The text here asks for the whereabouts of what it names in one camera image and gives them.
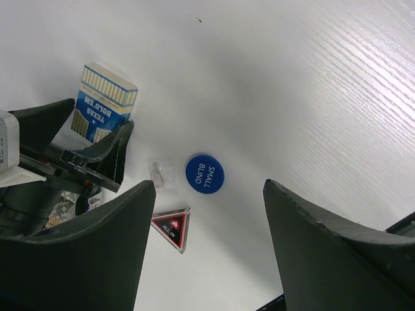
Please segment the blue card deck box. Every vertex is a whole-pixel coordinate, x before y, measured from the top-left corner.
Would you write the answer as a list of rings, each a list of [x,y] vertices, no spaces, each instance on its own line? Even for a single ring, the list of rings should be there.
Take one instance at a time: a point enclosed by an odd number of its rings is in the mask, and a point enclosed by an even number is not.
[[[97,63],[82,72],[71,129],[97,143],[125,124],[137,98],[138,88]]]

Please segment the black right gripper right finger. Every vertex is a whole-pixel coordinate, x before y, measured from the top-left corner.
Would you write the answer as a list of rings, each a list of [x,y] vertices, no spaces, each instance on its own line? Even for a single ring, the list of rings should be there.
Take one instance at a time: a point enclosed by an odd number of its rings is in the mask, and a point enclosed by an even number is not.
[[[289,310],[413,310],[414,239],[366,227],[268,179],[263,198]]]

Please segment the blue small blind button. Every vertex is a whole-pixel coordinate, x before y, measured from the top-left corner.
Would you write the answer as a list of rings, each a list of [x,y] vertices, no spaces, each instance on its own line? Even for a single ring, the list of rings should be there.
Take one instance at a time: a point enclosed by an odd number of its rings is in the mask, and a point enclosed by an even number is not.
[[[225,182],[223,166],[209,154],[192,155],[185,164],[184,172],[189,186],[201,194],[214,194]]]

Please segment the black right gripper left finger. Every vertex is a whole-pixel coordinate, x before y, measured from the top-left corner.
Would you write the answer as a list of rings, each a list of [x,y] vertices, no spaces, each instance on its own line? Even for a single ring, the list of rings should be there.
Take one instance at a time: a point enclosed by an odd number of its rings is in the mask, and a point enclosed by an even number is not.
[[[1,239],[2,310],[133,310],[156,191],[149,180],[30,236]]]

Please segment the keys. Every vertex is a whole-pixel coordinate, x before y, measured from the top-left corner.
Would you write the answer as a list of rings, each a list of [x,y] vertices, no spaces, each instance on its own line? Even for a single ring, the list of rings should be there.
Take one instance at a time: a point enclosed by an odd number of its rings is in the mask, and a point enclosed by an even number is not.
[[[176,162],[173,158],[150,157],[148,170],[158,194],[177,195]]]

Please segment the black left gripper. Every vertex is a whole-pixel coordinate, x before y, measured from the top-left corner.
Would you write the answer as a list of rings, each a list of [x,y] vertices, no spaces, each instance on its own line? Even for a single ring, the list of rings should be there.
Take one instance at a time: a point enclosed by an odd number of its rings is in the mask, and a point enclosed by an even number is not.
[[[48,147],[74,108],[75,100],[67,98],[9,111],[19,121],[20,152],[44,152],[25,156],[23,167],[36,168],[37,161],[54,172],[46,174],[45,181],[1,187],[1,236],[31,235],[43,229],[65,190],[89,199],[102,188],[117,192],[121,187],[134,123],[126,122],[83,150]]]

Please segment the triangular all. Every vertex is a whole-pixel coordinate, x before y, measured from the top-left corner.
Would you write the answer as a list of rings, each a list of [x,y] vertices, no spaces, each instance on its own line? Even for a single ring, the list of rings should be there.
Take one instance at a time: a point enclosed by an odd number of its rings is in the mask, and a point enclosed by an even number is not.
[[[187,245],[190,213],[190,206],[182,205],[152,215],[151,226],[180,254],[185,252]]]

